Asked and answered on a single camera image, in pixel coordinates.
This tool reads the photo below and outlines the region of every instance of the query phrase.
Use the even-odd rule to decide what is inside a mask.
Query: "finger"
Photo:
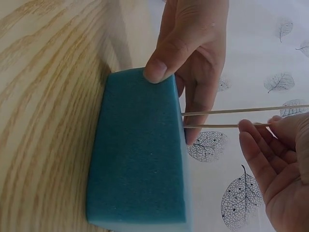
[[[283,143],[294,147],[302,182],[309,185],[309,113],[273,117],[270,128]]]
[[[269,203],[278,193],[286,189],[299,178],[299,167],[297,163],[288,165],[280,175],[277,175],[264,195],[265,205]]]
[[[253,137],[256,144],[261,149],[261,152],[263,153],[263,155],[268,160],[268,162],[273,167],[276,173],[279,174],[287,166],[287,163],[285,161],[283,161],[281,158],[275,155],[275,153],[263,139],[262,135],[250,121],[242,120],[239,123],[239,131],[248,132]]]
[[[257,128],[257,130],[276,156],[284,160],[287,164],[297,162],[296,153],[283,145],[277,138],[272,135],[272,133],[270,133],[267,128],[260,127]]]
[[[283,144],[287,145],[290,149],[295,151],[295,117],[288,117],[283,119],[280,116],[273,116],[268,123],[270,123],[270,129],[274,135],[281,141]]]
[[[194,92],[197,87],[196,82],[194,81],[186,81],[184,83],[185,85],[185,112],[190,112],[192,108],[192,102],[193,102],[193,97],[194,97]],[[183,121],[186,124],[188,120],[188,116],[185,116]]]
[[[192,59],[192,63],[195,63],[194,72],[192,75],[197,80],[194,93],[190,93],[190,111],[208,111],[211,110],[214,104],[214,100],[218,89],[218,80],[220,77],[220,70],[215,71],[202,55],[196,53],[195,59]],[[190,116],[185,121],[186,125],[199,125],[204,124],[207,115]],[[192,144],[198,137],[201,129],[185,129],[186,140],[188,144]]]
[[[175,17],[174,17],[175,14],[176,14],[176,7],[173,7],[170,1],[166,2],[162,14],[157,46],[173,31],[175,27]]]
[[[180,97],[183,94],[184,81],[177,75],[175,76],[175,80],[177,85],[178,97]]]
[[[159,83],[175,73],[202,44],[203,37],[193,25],[179,24],[157,46],[144,69],[145,78]]]
[[[264,196],[277,174],[248,132],[239,133],[239,142],[243,155]]]

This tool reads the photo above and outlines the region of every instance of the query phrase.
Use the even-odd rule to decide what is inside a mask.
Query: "leaf print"
[[[301,51],[306,57],[309,58],[309,40],[305,40],[300,44],[299,48],[296,50]]]
[[[213,162],[223,154],[227,140],[221,132],[201,132],[193,145],[188,147],[188,154],[200,162]]]
[[[265,79],[264,87],[271,91],[283,91],[289,90],[295,86],[294,79],[292,78],[292,74],[289,72],[278,73],[274,76],[270,76]]]
[[[222,91],[228,90],[229,88],[231,88],[231,81],[230,81],[230,79],[221,76],[220,80],[219,80],[218,92],[222,92]]]
[[[275,35],[282,43],[282,37],[290,34],[293,30],[293,22],[287,17],[280,18],[276,25]]]
[[[294,100],[287,101],[286,103],[283,104],[283,106],[306,105],[306,104],[307,102],[303,99],[294,99]],[[280,116],[287,117],[287,116],[299,115],[299,114],[303,114],[307,112],[309,112],[309,108],[282,109],[280,110]]]
[[[237,232],[249,224],[257,208],[263,202],[263,196],[254,177],[246,173],[234,180],[226,189],[221,201],[221,215],[226,226]]]

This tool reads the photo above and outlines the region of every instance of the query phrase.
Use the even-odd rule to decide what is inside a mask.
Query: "sponge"
[[[108,76],[90,163],[86,217],[118,232],[191,232],[187,149],[175,76]]]

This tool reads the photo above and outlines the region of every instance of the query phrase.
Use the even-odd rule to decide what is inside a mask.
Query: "wood grain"
[[[104,83],[145,65],[149,15],[144,0],[1,1],[0,232],[104,231],[84,211]]]

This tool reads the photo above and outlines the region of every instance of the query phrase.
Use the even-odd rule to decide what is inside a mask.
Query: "teal foam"
[[[191,232],[175,77],[151,84],[142,72],[107,79],[87,183],[87,220],[118,232]]]

